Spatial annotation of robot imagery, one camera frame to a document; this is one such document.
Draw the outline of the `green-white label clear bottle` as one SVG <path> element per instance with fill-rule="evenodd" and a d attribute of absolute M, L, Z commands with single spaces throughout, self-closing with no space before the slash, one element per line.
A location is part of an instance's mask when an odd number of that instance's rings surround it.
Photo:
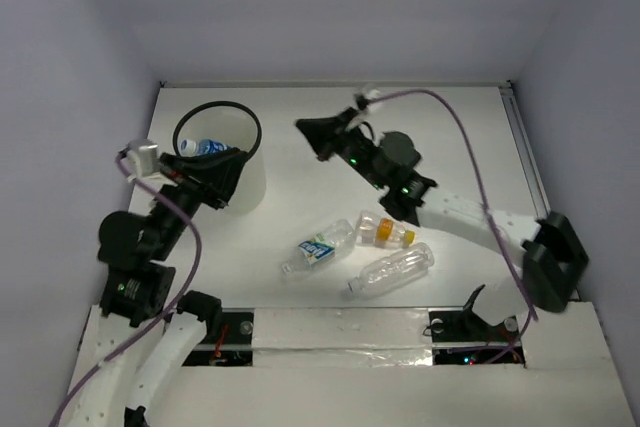
<path fill-rule="evenodd" d="M 302 279 L 349 256 L 355 249 L 356 233 L 351 223 L 340 219 L 299 242 L 282 263 L 283 275 Z"/>

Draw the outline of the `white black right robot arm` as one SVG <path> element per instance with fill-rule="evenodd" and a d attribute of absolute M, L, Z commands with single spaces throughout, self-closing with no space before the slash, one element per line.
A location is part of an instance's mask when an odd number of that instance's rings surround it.
<path fill-rule="evenodd" d="M 485 208 L 420 175 L 421 160 L 411 138 L 398 131 L 379 141 L 357 126 L 348 108 L 332 117 L 299 119 L 295 126 L 316 157 L 342 158 L 369 184 L 385 190 L 379 202 L 393 219 L 442 231 L 507 255 L 506 278 L 476 292 L 460 315 L 462 331 L 482 339 L 496 325 L 530 308 L 559 314 L 566 310 L 589 257 L 570 220 L 556 211 L 541 218 Z"/>

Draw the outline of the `blue-label bottle white cap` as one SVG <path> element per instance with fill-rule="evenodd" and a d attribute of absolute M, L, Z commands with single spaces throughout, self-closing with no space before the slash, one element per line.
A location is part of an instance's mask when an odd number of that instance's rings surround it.
<path fill-rule="evenodd" d="M 178 152 L 183 157 L 199 157 L 229 150 L 230 146 L 212 139 L 194 141 L 184 139 L 179 143 Z"/>

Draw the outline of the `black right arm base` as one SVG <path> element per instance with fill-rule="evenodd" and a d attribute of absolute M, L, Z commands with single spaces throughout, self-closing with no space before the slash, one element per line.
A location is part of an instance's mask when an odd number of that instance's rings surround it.
<path fill-rule="evenodd" d="M 429 311 L 422 335 L 432 341 L 434 365 L 526 364 L 515 316 L 492 326 L 472 311 L 484 288 L 477 287 L 458 310 Z"/>

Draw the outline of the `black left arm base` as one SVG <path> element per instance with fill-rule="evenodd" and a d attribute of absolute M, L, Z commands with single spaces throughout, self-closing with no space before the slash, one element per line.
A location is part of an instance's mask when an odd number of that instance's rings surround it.
<path fill-rule="evenodd" d="M 224 310 L 218 331 L 207 335 L 186 357 L 183 367 L 253 365 L 253 310 Z"/>

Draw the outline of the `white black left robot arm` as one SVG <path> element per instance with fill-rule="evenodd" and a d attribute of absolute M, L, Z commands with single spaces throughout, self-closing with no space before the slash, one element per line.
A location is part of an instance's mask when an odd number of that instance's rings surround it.
<path fill-rule="evenodd" d="M 153 199 L 148 214 L 114 211 L 98 232 L 107 279 L 98 309 L 94 364 L 70 387 L 53 426 L 145 426 L 151 401 L 191 348 L 221 330 L 218 298 L 191 290 L 204 241 L 201 206 L 228 206 L 248 152 L 196 157 L 130 142 L 115 157 L 120 173 Z"/>

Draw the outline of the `orange-label bottle yellow cap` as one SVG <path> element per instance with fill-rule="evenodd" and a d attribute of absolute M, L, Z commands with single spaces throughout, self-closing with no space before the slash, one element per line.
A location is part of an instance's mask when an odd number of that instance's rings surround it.
<path fill-rule="evenodd" d="M 382 249 L 404 249 L 416 238 L 413 230 L 367 210 L 360 213 L 355 231 L 359 245 Z"/>

